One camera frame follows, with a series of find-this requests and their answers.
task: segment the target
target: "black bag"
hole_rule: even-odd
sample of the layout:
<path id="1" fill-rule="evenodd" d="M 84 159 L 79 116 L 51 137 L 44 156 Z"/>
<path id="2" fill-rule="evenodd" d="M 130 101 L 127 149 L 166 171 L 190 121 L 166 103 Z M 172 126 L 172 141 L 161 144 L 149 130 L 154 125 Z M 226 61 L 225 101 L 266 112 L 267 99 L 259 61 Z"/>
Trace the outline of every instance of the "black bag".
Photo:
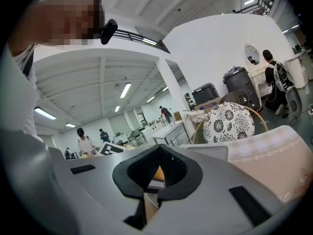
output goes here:
<path id="1" fill-rule="evenodd" d="M 169 117 L 172 116 L 172 114 L 168 111 L 168 109 L 164 108 L 164 111 L 165 111 L 166 115 L 168 115 Z"/>

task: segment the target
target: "fluorescent light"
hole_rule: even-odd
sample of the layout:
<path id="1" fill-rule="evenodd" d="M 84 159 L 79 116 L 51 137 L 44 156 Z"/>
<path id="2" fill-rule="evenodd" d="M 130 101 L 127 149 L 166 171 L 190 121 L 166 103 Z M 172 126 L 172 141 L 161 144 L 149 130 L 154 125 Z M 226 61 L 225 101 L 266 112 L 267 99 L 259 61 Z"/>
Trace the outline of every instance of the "fluorescent light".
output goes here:
<path id="1" fill-rule="evenodd" d="M 147 103 L 149 103 L 152 99 L 154 99 L 155 98 L 155 96 L 153 96 L 153 97 L 151 97 L 148 101 L 147 101 Z"/>
<path id="2" fill-rule="evenodd" d="M 67 123 L 67 124 L 66 124 L 66 126 L 68 126 L 68 127 L 71 127 L 71 128 L 74 128 L 74 127 L 76 127 L 75 125 L 73 125 L 73 124 L 70 124 L 70 123 Z"/>
<path id="3" fill-rule="evenodd" d="M 254 2 L 254 0 L 247 1 L 247 2 L 245 2 L 245 5 L 252 3 L 252 2 Z"/>
<path id="4" fill-rule="evenodd" d="M 124 98 L 126 96 L 126 93 L 127 91 L 129 90 L 129 88 L 131 87 L 131 83 L 127 83 L 125 86 L 124 86 L 124 89 L 123 89 L 123 92 L 121 94 L 121 98 Z"/>
<path id="5" fill-rule="evenodd" d="M 40 108 L 36 108 L 36 109 L 35 109 L 35 112 L 37 112 L 37 113 L 39 113 L 39 114 L 41 114 L 41 115 L 43 115 L 43 116 L 45 116 L 46 118 L 49 118 L 49 119 L 51 119 L 51 120 L 55 120 L 55 119 L 56 119 L 56 117 L 54 117 L 53 115 L 50 115 L 49 113 L 43 111 L 43 110 L 40 109 Z"/>
<path id="6" fill-rule="evenodd" d="M 153 42 L 153 41 L 151 41 L 149 39 L 146 39 L 146 38 L 144 38 L 142 41 L 145 42 L 145 43 L 149 43 L 151 45 L 156 45 L 157 44 L 156 42 Z"/>

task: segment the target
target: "cardboard box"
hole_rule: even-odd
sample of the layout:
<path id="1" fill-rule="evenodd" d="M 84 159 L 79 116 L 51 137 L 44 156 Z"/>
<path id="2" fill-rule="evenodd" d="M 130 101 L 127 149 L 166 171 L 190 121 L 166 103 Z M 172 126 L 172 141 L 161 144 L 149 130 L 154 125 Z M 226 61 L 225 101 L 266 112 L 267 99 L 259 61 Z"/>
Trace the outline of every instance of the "cardboard box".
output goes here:
<path id="1" fill-rule="evenodd" d="M 220 103 L 221 98 L 217 97 L 211 101 L 207 101 L 206 103 L 199 104 L 195 106 L 195 110 L 202 110 L 205 113 L 209 113 L 215 106 L 217 106 Z"/>
<path id="2" fill-rule="evenodd" d="M 180 120 L 182 120 L 181 115 L 180 115 L 179 112 L 174 112 L 174 118 L 175 118 L 175 121 L 180 121 Z"/>

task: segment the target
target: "patterned cushion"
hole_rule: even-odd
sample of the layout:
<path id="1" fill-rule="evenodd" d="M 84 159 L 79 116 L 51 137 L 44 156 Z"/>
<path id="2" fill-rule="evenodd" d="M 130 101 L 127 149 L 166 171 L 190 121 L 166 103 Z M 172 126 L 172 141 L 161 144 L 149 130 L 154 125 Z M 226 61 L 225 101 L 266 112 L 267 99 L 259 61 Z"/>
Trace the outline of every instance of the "patterned cushion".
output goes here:
<path id="1" fill-rule="evenodd" d="M 254 135 L 254 122 L 250 112 L 236 103 L 225 102 L 214 107 L 203 124 L 206 142 L 226 142 Z"/>

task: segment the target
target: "rattan chair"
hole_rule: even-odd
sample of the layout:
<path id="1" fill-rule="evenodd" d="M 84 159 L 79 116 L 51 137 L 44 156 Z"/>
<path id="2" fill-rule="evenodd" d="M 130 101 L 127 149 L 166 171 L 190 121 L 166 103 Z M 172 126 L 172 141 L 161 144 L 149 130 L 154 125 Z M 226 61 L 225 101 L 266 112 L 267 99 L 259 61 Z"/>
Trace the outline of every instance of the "rattan chair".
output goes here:
<path id="1" fill-rule="evenodd" d="M 240 101 L 240 98 L 242 98 L 242 96 L 246 96 L 245 93 L 241 93 L 241 92 L 233 92 L 233 93 L 229 93 L 227 95 L 225 95 L 221 100 L 220 100 L 220 104 L 224 103 L 224 102 L 230 102 L 230 103 L 238 103 L 238 101 Z M 268 131 L 268 127 L 264 121 L 264 119 L 260 116 L 260 114 L 258 114 L 255 110 L 251 109 L 248 106 L 242 105 L 243 107 L 245 107 L 247 110 L 253 112 L 262 122 L 265 131 Z M 197 129 L 194 133 L 193 136 L 193 144 L 197 144 L 199 143 L 199 139 L 198 139 L 198 132 L 200 129 L 203 129 L 203 124 L 204 124 L 204 120 L 197 126 Z"/>
<path id="2" fill-rule="evenodd" d="M 236 103 L 240 104 L 242 106 L 247 106 L 249 107 L 249 97 L 246 93 L 244 92 L 230 92 L 223 96 L 220 100 L 220 104 L 223 104 L 224 102 L 229 102 L 229 103 Z"/>

